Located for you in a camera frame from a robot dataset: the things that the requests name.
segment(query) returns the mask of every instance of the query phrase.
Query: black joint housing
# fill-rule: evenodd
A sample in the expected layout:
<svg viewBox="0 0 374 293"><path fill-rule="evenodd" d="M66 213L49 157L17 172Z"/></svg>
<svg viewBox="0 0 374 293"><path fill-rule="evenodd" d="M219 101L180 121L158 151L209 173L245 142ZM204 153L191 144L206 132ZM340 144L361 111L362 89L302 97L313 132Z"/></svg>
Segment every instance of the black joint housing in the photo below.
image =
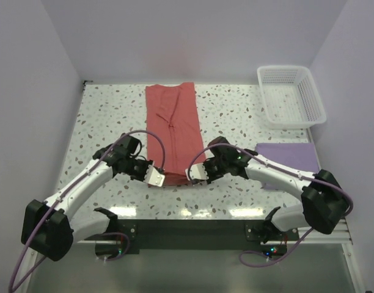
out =
<svg viewBox="0 0 374 293"><path fill-rule="evenodd" d="M212 140L208 145L210 146L217 143L229 144L225 137L219 136ZM239 153L231 146L216 146L211 148L210 151L214 154L214 158L209 158L203 163L209 177L207 180L208 183L223 177L226 173L248 179L245 168L248 166L249 160L251 160L250 156ZM257 152L252 150L245 151L253 156L258 155Z"/></svg>
<svg viewBox="0 0 374 293"><path fill-rule="evenodd" d="M25 244L40 219L49 210L49 206L32 200L24 215L21 243ZM53 261L63 258L73 244L73 230L65 214L53 210L46 222L40 227L29 247Z"/></svg>
<svg viewBox="0 0 374 293"><path fill-rule="evenodd" d="M315 178L340 188L334 175L326 170L320 170ZM348 202L339 191L315 182L303 191L301 201L307 223L320 233L331 234L349 208Z"/></svg>

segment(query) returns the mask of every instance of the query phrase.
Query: white wall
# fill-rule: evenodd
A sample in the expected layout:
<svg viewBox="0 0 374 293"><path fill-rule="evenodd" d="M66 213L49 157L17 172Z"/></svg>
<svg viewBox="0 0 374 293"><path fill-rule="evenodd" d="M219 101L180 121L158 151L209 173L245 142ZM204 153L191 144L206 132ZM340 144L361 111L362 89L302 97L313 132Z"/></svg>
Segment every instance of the white wall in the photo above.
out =
<svg viewBox="0 0 374 293"><path fill-rule="evenodd" d="M309 66L346 0L42 0L75 68L97 82L257 83Z"/></svg>
<svg viewBox="0 0 374 293"><path fill-rule="evenodd" d="M312 64L328 115L313 129L321 164L354 198L350 232L374 292L374 0L349 0Z"/></svg>
<svg viewBox="0 0 374 293"><path fill-rule="evenodd" d="M0 292L7 292L24 209L56 185L80 78L39 0L0 0Z"/></svg>

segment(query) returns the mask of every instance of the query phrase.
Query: glass panel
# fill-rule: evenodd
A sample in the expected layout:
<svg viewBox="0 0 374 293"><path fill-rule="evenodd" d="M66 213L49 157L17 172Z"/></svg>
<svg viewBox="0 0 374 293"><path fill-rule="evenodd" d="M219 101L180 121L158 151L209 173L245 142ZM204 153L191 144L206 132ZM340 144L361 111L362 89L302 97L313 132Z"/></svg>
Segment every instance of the glass panel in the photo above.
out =
<svg viewBox="0 0 374 293"><path fill-rule="evenodd" d="M78 244L59 262L45 261L29 292L354 292L341 245L301 245L278 265L252 269L239 251L143 250L96 261L93 244ZM262 263L264 258L246 255Z"/></svg>

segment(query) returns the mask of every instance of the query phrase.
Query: cable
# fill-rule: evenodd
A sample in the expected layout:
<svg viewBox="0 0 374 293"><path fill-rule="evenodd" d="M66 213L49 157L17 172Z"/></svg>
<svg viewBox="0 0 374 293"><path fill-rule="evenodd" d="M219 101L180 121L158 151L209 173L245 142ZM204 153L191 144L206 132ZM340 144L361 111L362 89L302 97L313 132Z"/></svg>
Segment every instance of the cable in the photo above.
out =
<svg viewBox="0 0 374 293"><path fill-rule="evenodd" d="M314 229L311 228L309 229L308 231L305 232L305 234L297 240L297 242L291 247L291 249L289 249L283 256L281 256L279 259L276 259L275 261L271 261L271 262L268 262L266 264L250 264L246 261L243 261L243 255L245 254L254 254L254 255L260 255L262 257L265 257L265 255L263 255L262 253L260 252L257 252L257 251L253 251L253 250L247 250L247 251L243 251L241 252L239 255L238 255L238 259L240 260L240 262L242 264L244 264L245 266L248 266L248 267L255 267L255 268L260 268L260 267L269 267L269 266L273 266L277 263L279 263L280 261L283 261L285 258L287 258L297 247L298 245L303 241L305 240L305 238L308 236L309 233L311 233Z"/></svg>
<svg viewBox="0 0 374 293"><path fill-rule="evenodd" d="M51 206L50 208L46 211L46 213L44 214L44 216L40 219L40 221L38 222L38 224L35 226L35 229L32 231L31 235L28 237L28 240L27 242L25 243L24 245L24 248L23 248L23 251L20 253L20 256L18 258L18 261L16 263L16 266L15 268L13 269L13 273L12 273L12 276L10 277L10 281L9 281L9 286L8 286L8 291L9 293L13 293L15 292L17 289L18 289L18 286L14 286L15 284L15 280L16 280L16 277L17 277L17 273L20 269L20 265L21 263L23 262L23 259L26 255L26 252L28 251L28 248L29 248L29 245L30 243L32 242L32 240L34 240L34 237L36 235L36 233L39 231L40 227L43 225L43 223L46 221L46 219L48 218L48 216L51 214L51 212L55 209L55 207L62 201L62 199L64 197L66 197L66 195L78 184L80 183L86 176L88 176L88 173L91 173L93 172L99 165L100 163L104 160L104 158L112 151L112 149L122 140L124 139L126 136L129 136L131 134L134 134L134 133L147 133L151 136L153 136L158 142L159 144L161 145L161 149L163 151L163 160L161 161L161 169L163 170L164 169L164 164L165 164L165 147L164 147L164 144L163 142L161 141L161 139L153 132L151 131L148 131L148 130L134 130L134 131L130 131L128 133L125 133L123 134L121 137L119 137L109 148L108 150L106 150L106 152L101 156L101 158L96 162L95 165L92 166L92 168L89 169L89 172L81 175L76 181L73 181L66 189L64 192L61 193L59 199L57 199ZM22 284L25 279L36 269L36 267L43 261L39 261L38 263L36 263L29 271L28 273L18 282L18 284Z"/></svg>
<svg viewBox="0 0 374 293"><path fill-rule="evenodd" d="M249 156L251 159L263 164L263 165L266 165L266 162L264 162L263 160L255 157L254 155L248 153L247 151L243 150L242 148L239 148L238 146L235 146L235 145L231 145L229 143L216 143L214 145L210 145L206 148L204 148L202 151L200 151L195 157L194 159L191 161L190 165L188 166L188 169L187 169L187 177L190 181L192 181L193 179L191 178L191 175L190 175L190 172L191 172L191 167L193 166L193 164L195 163L195 161L197 160L197 158L203 154L204 152L206 152L207 150L210 150L211 148L215 148L215 147L231 147L231 148L234 148L236 150L238 150L240 153L243 153L243 154L246 154L247 156ZM288 170L285 170L283 168L280 168L278 166L275 166L273 164L267 164L268 167L271 167L277 171L280 171L282 173L285 173L285 174L288 174L290 176L293 176L293 177L296 177L298 178L298 174L296 173L293 173L291 171L288 171ZM308 181L311 181L311 182L315 182L315 183L319 183L319 184L322 184L324 186L327 186L327 187L330 187L338 192L340 192L343 197L345 198L346 202L348 203L349 207L345 213L345 215L348 215L349 213L352 212L353 210L353 207L354 207L354 203L353 203L353 200L351 199L351 197L341 188L331 184L331 183L328 183L328 182L325 182L325 181L322 181L322 180L319 180L319 179L315 179L315 178L309 178L309 177L306 177L306 176L302 176L301 179L304 179L304 180L308 180ZM275 260L275 261L271 261L269 263L266 263L266 264L250 264L250 263L247 263L245 261L243 261L242 259L242 256L246 253L252 253L252 254L255 254L255 255L260 255L260 256L263 256L264 255L260 252L257 252L257 251L252 251L252 250L248 250L248 251L243 251L239 254L239 260L242 264L244 264L245 266L248 266L248 267L269 267L269 266L273 266L277 263L279 263L280 261L283 261L286 257L288 257L297 247L298 245L308 236L309 233L311 233L314 229L311 228L309 229L300 239L298 239L298 241L294 244L294 246L292 246L291 249L288 250L288 252L286 252L283 256L281 256L279 259Z"/></svg>
<svg viewBox="0 0 374 293"><path fill-rule="evenodd" d="M131 156L133 159L135 159L136 157L138 157L139 154L140 154L141 151L142 151L142 142L141 142L140 140L138 140L138 145L139 145L139 150L138 150L138 152L137 152L136 154L133 154L133 155Z"/></svg>
<svg viewBox="0 0 374 293"><path fill-rule="evenodd" d="M192 159L190 165L188 166L188 169L187 169L187 177L190 181L192 181L193 179L191 178L191 175L190 175L190 172L191 172L191 167L193 166L193 164L195 163L195 161L197 160L197 158L203 154L204 152L210 150L211 148L215 148L215 147L231 147L231 148L235 148L236 150L238 150L240 153L243 153L243 154L246 154L247 156L249 156L251 159L254 159L255 161L261 163L262 165L266 165L266 162L264 162L263 160L255 157L254 155L248 153L247 151L243 150L242 148L239 148L238 146L235 146L235 145L231 145L229 143L216 143L214 145L210 145L206 148L204 148L202 151L200 151L195 157L194 159ZM280 171L282 173L285 173L285 174L288 174L290 176L293 176L293 177L296 177L298 178L298 174L297 173L293 173L291 171L288 171L288 170L285 170L283 168L280 168L280 167L277 167L273 164L267 164L268 167L271 167L277 171ZM343 189L331 184L331 183L328 183L328 182L325 182L325 181L322 181L322 180L319 180L319 179L315 179L315 178L310 178L310 177L306 177L306 176L302 176L301 179L303 180L308 180L308 181L312 181L312 182L315 182L315 183L319 183L321 185L324 185L324 186L327 186L327 187L330 187L338 192L340 192L343 197L346 199L346 202L348 203L349 207L345 213L345 215L348 215L349 213L352 212L353 210L353 207L354 207L354 203L353 203L353 200L351 199L351 197L347 194L347 192L345 192Z"/></svg>
<svg viewBox="0 0 374 293"><path fill-rule="evenodd" d="M106 258L105 259L106 261L116 261L117 259L122 258L127 253L127 251L130 249L130 239L129 239L129 237L126 234L123 234L121 232L111 232L111 233L99 234L99 236L120 236L121 239L125 238L126 241L127 241L127 245L126 245L125 251L123 251L121 254L119 254L115 258Z"/></svg>

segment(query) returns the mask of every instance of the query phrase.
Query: terrazzo table surface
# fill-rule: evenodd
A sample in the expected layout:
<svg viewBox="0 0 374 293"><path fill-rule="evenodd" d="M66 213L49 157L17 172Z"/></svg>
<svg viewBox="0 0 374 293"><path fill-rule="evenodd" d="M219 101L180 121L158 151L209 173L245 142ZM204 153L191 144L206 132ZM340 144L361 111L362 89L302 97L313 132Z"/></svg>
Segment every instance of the terrazzo table surface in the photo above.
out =
<svg viewBox="0 0 374 293"><path fill-rule="evenodd" d="M58 188L69 183L99 148L123 132L146 128L145 86L86 86ZM257 85L196 84L196 103L205 146L217 136L250 149L259 142L309 142L305 129L267 127ZM146 156L146 135L134 136L142 141L141 154ZM86 201L72 224L104 217L94 212L96 207L125 219L263 219L277 206L298 203L285 192L261 187L258 181L226 175L207 186L148 188L127 175L117 175Z"/></svg>

